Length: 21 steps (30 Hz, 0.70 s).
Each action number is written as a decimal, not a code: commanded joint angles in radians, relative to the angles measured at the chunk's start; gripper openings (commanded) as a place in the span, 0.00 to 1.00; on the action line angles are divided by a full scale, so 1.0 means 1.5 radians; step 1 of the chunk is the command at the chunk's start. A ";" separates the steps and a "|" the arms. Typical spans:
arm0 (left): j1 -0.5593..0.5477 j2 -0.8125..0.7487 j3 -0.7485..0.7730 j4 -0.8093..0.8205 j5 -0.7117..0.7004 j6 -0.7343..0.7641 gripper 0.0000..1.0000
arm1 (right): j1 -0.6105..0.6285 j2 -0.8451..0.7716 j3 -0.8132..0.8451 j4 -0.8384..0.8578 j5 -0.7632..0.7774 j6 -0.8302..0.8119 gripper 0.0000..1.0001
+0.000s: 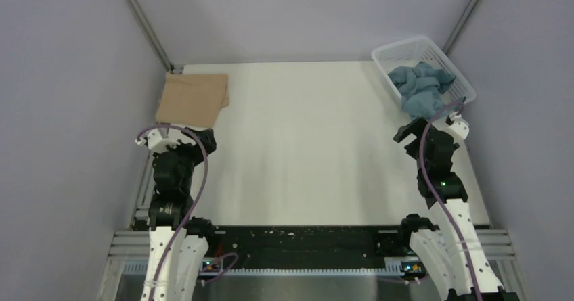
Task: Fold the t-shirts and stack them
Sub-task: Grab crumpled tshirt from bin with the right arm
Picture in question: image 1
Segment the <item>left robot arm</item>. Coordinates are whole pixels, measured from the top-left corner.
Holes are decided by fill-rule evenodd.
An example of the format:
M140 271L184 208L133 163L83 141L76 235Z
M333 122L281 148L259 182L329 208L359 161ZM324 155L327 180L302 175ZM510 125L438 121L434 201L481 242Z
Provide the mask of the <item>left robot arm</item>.
M135 139L152 154L154 192L148 209L148 265L142 300L188 300L194 293L203 260L216 250L217 238L210 220L195 218L207 176L197 195L192 179L197 166L217 148L212 129L157 124Z

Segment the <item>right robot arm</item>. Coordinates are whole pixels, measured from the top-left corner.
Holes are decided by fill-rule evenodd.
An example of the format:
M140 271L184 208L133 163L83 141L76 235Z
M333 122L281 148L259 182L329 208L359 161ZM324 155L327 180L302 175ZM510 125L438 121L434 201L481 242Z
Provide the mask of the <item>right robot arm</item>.
M423 118L401 127L393 139L400 143L409 135L415 139L405 152L417 163L417 188L428 216L406 216L397 247L418 257L442 300L518 300L494 273L479 241L468 194L452 169L458 143Z

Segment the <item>blue-grey t-shirt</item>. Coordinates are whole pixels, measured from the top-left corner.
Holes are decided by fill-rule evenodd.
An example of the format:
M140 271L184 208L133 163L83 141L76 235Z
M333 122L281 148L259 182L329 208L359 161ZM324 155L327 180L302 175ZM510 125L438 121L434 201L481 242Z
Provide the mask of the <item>blue-grey t-shirt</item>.
M454 74L433 68L426 62L398 66L388 77L401 95L401 109L411 118L431 119L444 106L441 96L456 80Z

